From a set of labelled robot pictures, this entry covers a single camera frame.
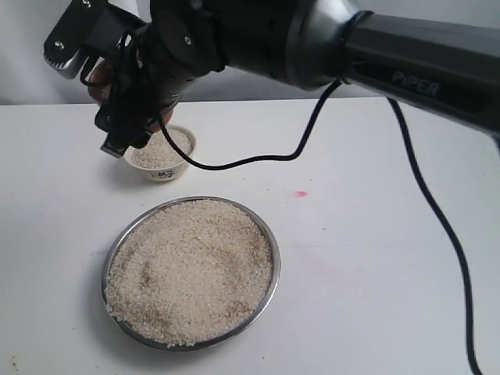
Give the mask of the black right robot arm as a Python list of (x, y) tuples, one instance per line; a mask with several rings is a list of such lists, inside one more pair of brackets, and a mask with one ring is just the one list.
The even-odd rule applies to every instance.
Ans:
[(199, 77), (226, 67), (303, 90), (358, 84), (493, 137), (499, 32), (384, 16), (354, 1), (153, 1), (152, 20), (119, 32), (102, 150), (143, 147), (156, 117)]

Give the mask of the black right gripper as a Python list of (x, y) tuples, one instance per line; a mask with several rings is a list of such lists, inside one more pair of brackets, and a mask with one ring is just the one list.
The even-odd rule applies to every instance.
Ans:
[(123, 157), (127, 140), (112, 129), (140, 129), (171, 110), (198, 78), (219, 69), (211, 32), (163, 33), (151, 24), (126, 30), (113, 68), (110, 102), (99, 106), (95, 126), (107, 133), (101, 150)]

